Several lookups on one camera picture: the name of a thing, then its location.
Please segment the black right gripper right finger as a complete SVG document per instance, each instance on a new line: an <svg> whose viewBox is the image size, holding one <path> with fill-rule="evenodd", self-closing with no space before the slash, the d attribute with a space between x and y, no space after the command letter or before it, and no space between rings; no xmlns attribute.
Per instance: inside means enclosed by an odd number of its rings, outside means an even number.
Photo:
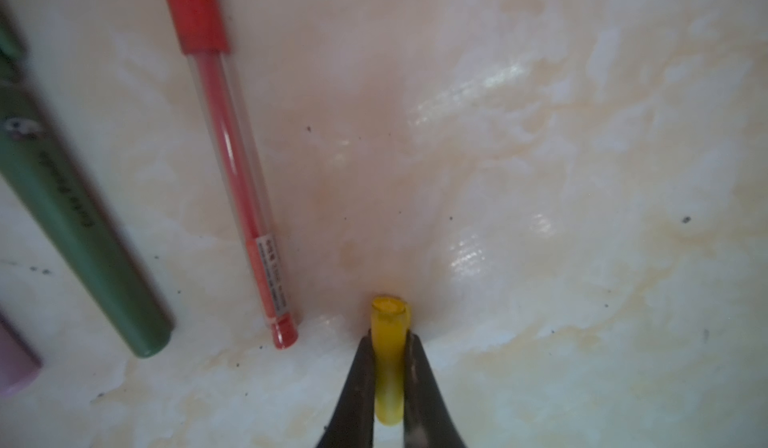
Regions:
<svg viewBox="0 0 768 448"><path fill-rule="evenodd" d="M409 331L405 346L404 446L461 447L455 427L420 338Z"/></svg>

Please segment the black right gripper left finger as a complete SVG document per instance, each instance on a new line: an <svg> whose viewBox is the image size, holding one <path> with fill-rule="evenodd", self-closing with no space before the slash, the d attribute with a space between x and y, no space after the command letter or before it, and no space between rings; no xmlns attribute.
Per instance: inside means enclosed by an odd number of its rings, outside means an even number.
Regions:
<svg viewBox="0 0 768 448"><path fill-rule="evenodd" d="M370 335L356 350L335 410L317 448L371 448L374 440L375 356Z"/></svg>

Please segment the red gel pen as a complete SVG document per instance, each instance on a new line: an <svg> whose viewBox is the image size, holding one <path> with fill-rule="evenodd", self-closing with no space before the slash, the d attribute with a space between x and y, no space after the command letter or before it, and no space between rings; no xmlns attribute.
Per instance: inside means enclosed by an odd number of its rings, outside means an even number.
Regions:
<svg viewBox="0 0 768 448"><path fill-rule="evenodd" d="M231 44L219 0L166 0L194 74L222 177L258 289L265 323L278 349L299 334L289 304L269 199L242 97L230 68Z"/></svg>

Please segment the yellow pen cap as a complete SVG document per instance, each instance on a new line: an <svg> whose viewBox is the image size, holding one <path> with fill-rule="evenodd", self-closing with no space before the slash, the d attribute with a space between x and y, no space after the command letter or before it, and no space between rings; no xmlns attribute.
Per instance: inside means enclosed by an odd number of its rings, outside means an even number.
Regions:
<svg viewBox="0 0 768 448"><path fill-rule="evenodd" d="M403 299L377 296L372 300L374 410L378 421L385 426L399 424L404 416L405 347L410 324L410 306Z"/></svg>

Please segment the pink pen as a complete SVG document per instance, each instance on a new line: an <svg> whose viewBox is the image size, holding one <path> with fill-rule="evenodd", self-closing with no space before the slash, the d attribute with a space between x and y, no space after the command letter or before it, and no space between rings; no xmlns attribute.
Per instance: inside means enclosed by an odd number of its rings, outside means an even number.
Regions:
<svg viewBox="0 0 768 448"><path fill-rule="evenodd" d="M1 397L29 387L39 376L42 362L21 333L1 314Z"/></svg>

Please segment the green pen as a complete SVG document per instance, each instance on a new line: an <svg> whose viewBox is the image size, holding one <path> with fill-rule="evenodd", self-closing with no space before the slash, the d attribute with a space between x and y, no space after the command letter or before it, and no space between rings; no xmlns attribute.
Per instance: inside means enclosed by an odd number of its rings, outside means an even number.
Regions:
<svg viewBox="0 0 768 448"><path fill-rule="evenodd" d="M170 341L169 317L24 82L26 50L1 25L1 174L133 354Z"/></svg>

